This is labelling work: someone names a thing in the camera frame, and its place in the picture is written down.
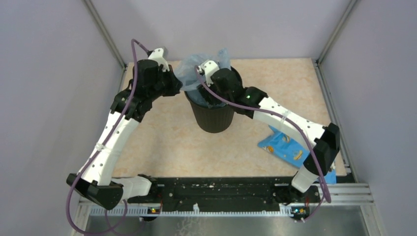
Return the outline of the black plastic trash bin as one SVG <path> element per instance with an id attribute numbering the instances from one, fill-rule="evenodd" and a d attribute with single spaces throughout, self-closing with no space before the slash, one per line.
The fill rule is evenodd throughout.
<path id="1" fill-rule="evenodd" d="M 225 131 L 232 123 L 234 110 L 224 102 L 208 106 L 198 90 L 184 92 L 199 127 L 208 133 Z"/>

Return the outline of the translucent blue trash bag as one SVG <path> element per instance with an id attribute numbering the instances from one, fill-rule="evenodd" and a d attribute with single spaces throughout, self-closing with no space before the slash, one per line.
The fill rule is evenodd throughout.
<path id="1" fill-rule="evenodd" d="M 227 48 L 222 48 L 217 55 L 209 55 L 207 53 L 192 54 L 181 60 L 179 65 L 174 69 L 176 78 L 182 82 L 182 91 L 196 90 L 200 82 L 195 73 L 195 66 L 200 66 L 207 60 L 217 63 L 220 69 L 231 69 L 231 57 Z"/>

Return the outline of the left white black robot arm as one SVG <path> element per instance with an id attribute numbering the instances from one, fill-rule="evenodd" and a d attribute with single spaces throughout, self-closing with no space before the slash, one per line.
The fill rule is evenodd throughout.
<path id="1" fill-rule="evenodd" d="M 68 175 L 66 183 L 71 190 L 106 210 L 131 198 L 154 202 L 158 195 L 154 179 L 143 174 L 134 177 L 113 177 L 112 174 L 126 142 L 152 108 L 153 101 L 177 95 L 181 86 L 172 66 L 166 62 L 137 61 L 133 79 L 114 98 L 106 125 L 90 157 L 78 173 Z"/>

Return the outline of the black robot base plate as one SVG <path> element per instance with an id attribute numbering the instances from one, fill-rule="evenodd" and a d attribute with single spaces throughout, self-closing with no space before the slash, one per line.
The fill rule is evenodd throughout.
<path id="1" fill-rule="evenodd" d="M 156 177 L 146 196 L 130 204 L 162 204 L 163 211 L 205 212 L 278 211 L 280 206 L 311 205 L 320 201 L 318 187 L 305 193 L 289 187 L 290 177 Z"/>

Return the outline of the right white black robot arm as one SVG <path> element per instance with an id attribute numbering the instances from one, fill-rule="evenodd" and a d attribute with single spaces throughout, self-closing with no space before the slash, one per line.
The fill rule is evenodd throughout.
<path id="1" fill-rule="evenodd" d="M 325 176 L 340 151 L 340 128 L 330 123 L 317 124 L 278 104 L 257 87 L 244 87 L 236 72 L 228 68 L 208 70 L 194 67 L 198 89 L 209 104 L 225 103 L 234 112 L 266 123 L 301 144 L 310 154 L 293 177 L 289 198 L 301 203 L 308 197 L 308 188 L 318 181 L 329 194 Z"/>

